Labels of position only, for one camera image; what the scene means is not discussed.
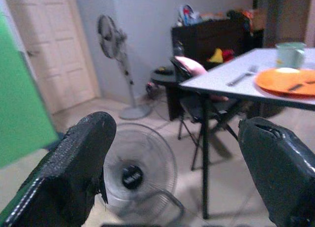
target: green mug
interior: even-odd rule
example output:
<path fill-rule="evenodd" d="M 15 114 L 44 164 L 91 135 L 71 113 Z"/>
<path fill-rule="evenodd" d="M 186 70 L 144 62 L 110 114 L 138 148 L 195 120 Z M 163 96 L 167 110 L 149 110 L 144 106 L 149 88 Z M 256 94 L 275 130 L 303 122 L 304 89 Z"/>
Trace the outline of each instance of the green mug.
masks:
<path fill-rule="evenodd" d="M 300 68 L 304 63 L 306 44 L 284 42 L 276 44 L 278 50 L 277 67 Z"/>

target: door handle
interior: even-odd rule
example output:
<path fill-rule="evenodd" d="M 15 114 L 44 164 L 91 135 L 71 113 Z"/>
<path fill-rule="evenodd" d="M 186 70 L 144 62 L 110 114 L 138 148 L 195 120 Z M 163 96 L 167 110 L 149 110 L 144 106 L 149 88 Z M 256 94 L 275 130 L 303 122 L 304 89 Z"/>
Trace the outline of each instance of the door handle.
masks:
<path fill-rule="evenodd" d="M 29 57 L 35 57 L 37 56 L 40 51 L 26 51 Z"/>

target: fan base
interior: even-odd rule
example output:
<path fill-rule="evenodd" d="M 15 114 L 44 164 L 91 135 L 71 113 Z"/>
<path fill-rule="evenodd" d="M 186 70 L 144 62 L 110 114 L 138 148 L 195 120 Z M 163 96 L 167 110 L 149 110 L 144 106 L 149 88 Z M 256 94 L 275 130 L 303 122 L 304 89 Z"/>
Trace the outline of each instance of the fan base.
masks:
<path fill-rule="evenodd" d="M 119 118 L 123 120 L 137 120 L 146 117 L 151 111 L 151 107 L 145 104 L 137 105 L 135 107 L 127 107 L 120 112 Z"/>

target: white table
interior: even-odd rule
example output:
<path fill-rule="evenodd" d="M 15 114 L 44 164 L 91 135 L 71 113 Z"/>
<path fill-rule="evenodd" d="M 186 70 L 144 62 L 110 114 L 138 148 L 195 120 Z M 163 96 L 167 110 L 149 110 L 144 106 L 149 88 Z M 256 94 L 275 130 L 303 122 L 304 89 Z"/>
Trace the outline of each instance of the white table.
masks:
<path fill-rule="evenodd" d="M 296 107 L 307 110 L 315 110 L 315 97 L 309 99 L 294 99 L 286 96 L 279 97 L 263 91 L 254 83 L 255 76 L 248 76 L 233 87 L 226 83 L 232 81 L 251 66 L 256 65 L 258 72 L 276 66 L 276 49 L 254 49 L 234 60 L 213 68 L 207 74 L 194 77 L 180 84 L 181 88 L 189 91 L 200 92 L 203 107 L 203 218 L 208 215 L 208 94 L 238 98 L 241 100 L 265 102 L 279 106 Z M 306 49 L 305 63 L 302 68 L 315 69 L 315 48 Z M 217 128 L 209 131 L 215 133 Z"/>

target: fan motor hub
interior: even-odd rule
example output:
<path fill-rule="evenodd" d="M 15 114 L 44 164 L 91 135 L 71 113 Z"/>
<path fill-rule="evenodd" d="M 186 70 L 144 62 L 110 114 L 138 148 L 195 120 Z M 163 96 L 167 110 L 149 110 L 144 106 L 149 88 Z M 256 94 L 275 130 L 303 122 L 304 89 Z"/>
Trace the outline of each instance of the fan motor hub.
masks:
<path fill-rule="evenodd" d="M 130 190 L 138 188 L 143 181 L 143 171 L 136 165 L 130 165 L 123 169 L 123 185 Z"/>

